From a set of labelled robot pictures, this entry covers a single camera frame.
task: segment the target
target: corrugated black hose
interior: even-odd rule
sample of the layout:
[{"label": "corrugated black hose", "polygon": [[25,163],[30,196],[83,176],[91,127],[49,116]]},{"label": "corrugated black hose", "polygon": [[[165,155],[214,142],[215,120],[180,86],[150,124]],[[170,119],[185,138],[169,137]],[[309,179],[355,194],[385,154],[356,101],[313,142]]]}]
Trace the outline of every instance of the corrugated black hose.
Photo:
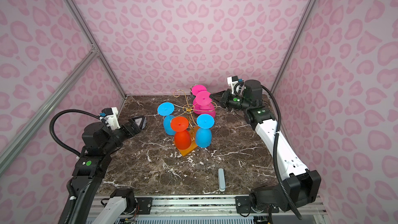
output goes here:
[{"label": "corrugated black hose", "polygon": [[67,183],[67,189],[69,192],[69,209],[67,216],[65,217],[64,224],[68,224],[70,221],[70,217],[72,216],[74,206],[76,204],[76,194],[72,187],[72,178]]},{"label": "corrugated black hose", "polygon": [[55,141],[57,144],[59,144],[61,147],[67,149],[67,150],[70,151],[70,152],[75,153],[76,156],[80,157],[80,152],[78,152],[77,150],[73,149],[72,147],[69,147],[69,146],[67,146],[66,144],[64,144],[64,143],[57,137],[57,135],[55,134],[55,131],[54,131],[54,124],[55,124],[55,121],[57,121],[57,119],[58,119],[61,115],[65,114],[65,113],[68,113],[68,112],[78,112],[78,113],[82,113],[82,114],[91,116],[91,117],[96,118],[96,119],[100,119],[100,117],[98,117],[97,115],[94,115],[94,114],[92,114],[92,113],[90,113],[90,112],[86,112],[86,111],[82,111],[82,110],[78,110],[78,109],[68,109],[68,110],[64,110],[64,111],[61,111],[61,112],[57,113],[57,114],[51,119],[51,121],[50,121],[50,135],[51,135],[51,137],[54,139],[54,141]]},{"label": "corrugated black hose", "polygon": [[297,209],[297,207],[294,204],[293,200],[291,199],[289,193],[287,192],[285,186],[283,185],[281,173],[279,172],[279,167],[278,167],[278,152],[277,151],[278,151],[279,131],[281,130],[281,121],[282,121],[281,111],[280,111],[278,103],[276,102],[275,97],[273,96],[271,91],[268,90],[268,88],[264,87],[263,85],[261,85],[261,86],[271,97],[272,102],[274,103],[275,108],[276,108],[276,113],[278,115],[278,120],[277,120],[277,125],[276,125],[276,130],[275,130],[274,146],[273,146],[273,151],[272,151],[272,161],[273,161],[273,165],[274,165],[276,179],[278,180],[279,186],[281,187],[282,192],[285,195],[286,200],[289,203],[289,206],[292,209],[293,213],[297,216],[297,218],[299,220],[302,220],[302,216],[301,216],[299,210]]}]

